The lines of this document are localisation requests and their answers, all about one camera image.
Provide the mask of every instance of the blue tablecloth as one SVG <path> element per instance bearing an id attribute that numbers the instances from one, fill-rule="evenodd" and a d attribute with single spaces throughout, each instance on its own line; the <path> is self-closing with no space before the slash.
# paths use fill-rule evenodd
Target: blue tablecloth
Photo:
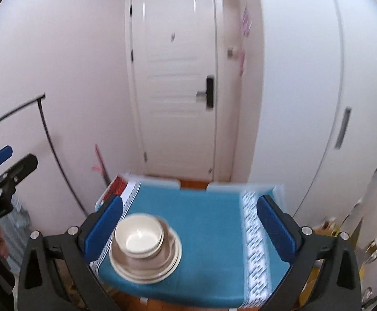
<path id="1" fill-rule="evenodd" d="M 244 214 L 239 193 L 138 185 L 125 202 L 123 216 L 133 213 L 166 220 L 181 239 L 183 255 L 170 277 L 160 283 L 138 285 L 112 268 L 107 254 L 109 240 L 91 267 L 103 283 L 125 293 L 203 308 L 259 306 L 289 268 L 263 227 L 247 231 L 250 217 Z"/>

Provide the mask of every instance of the stacked bowl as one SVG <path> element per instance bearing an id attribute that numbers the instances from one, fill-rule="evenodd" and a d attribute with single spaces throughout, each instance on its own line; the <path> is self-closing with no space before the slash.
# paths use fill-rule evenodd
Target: stacked bowl
<path id="1" fill-rule="evenodd" d="M 182 250 L 179 236 L 167 222 L 147 214 L 131 214 L 117 224 L 109 257 L 122 278 L 153 284 L 177 269 Z"/>

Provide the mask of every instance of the black cable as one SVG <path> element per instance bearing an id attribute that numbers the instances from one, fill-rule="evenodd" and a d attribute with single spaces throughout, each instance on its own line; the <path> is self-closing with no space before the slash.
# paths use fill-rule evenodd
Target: black cable
<path id="1" fill-rule="evenodd" d="M 76 195 L 75 191 L 73 190 L 72 185 L 70 184 L 69 180 L 67 179 L 65 171 L 61 167 L 59 158 L 57 157 L 56 150 L 54 149 L 53 142 L 52 142 L 52 139 L 50 138 L 49 130 L 48 130 L 47 125 L 46 125 L 46 120 L 45 120 L 45 115 L 43 113 L 42 99 L 41 98 L 37 99 L 37 105 L 39 106 L 40 117 L 42 117 L 43 128 L 45 129 L 45 132 L 46 132 L 47 141 L 49 142 L 49 145 L 50 145 L 50 148 L 52 150 L 54 159 L 56 160 L 57 166 L 59 167 L 59 170 L 60 170 L 67 186 L 69 187 L 70 192 L 72 193 L 73 197 L 75 198 L 76 203 L 79 205 L 81 211 L 85 214 L 85 217 L 88 217 L 89 213 L 86 211 L 85 207 L 83 206 L 83 204 L 79 200 L 78 196 Z"/>
<path id="2" fill-rule="evenodd" d="M 41 96 L 38 96 L 30 101 L 25 102 L 24 104 L 21 104 L 19 107 L 16 107 L 15 109 L 11 110 L 10 112 L 7 112 L 6 114 L 2 115 L 0 117 L 0 122 L 6 119 L 7 117 L 10 117 L 12 114 L 15 114 L 16 112 L 24 109 L 25 107 L 28 107 L 31 104 L 34 104 L 36 101 L 41 101 L 42 99 L 46 98 L 46 94 L 43 94 Z"/>

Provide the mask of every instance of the white wardrobe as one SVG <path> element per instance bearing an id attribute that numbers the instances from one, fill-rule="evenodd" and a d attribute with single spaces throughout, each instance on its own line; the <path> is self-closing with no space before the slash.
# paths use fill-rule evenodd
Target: white wardrobe
<path id="1" fill-rule="evenodd" d="M 264 78 L 254 86 L 262 101 L 248 182 L 283 183 L 300 225 L 341 222 L 377 167 L 377 2 L 261 8 Z"/>

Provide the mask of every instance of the door frame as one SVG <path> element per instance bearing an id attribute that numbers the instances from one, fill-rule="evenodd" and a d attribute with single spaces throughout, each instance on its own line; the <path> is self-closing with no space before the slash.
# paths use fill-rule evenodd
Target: door frame
<path id="1" fill-rule="evenodd" d="M 144 145 L 142 140 L 141 120 L 139 117 L 139 110 L 136 98 L 134 67 L 131 61 L 132 51 L 132 23 L 130 22 L 130 5 L 132 0 L 125 0 L 125 48 L 127 53 L 127 72 L 128 72 L 128 85 L 130 90 L 130 100 L 132 114 L 134 117 L 134 127 L 137 136 L 139 158 L 142 165 L 142 171 L 147 173 L 146 163 L 144 160 Z M 215 109 L 216 109 L 216 122 L 215 122 L 215 148 L 214 148 L 214 167 L 212 173 L 213 181 L 229 181 L 231 177 L 231 169 L 227 170 L 224 164 L 224 124 L 225 109 L 222 109 L 224 104 L 227 104 L 229 94 L 229 82 L 225 82 L 227 78 L 224 77 L 223 71 L 225 70 L 226 48 L 224 43 L 224 14 L 223 14 L 223 0 L 215 0 L 215 24 L 216 24 L 216 85 L 215 85 Z"/>

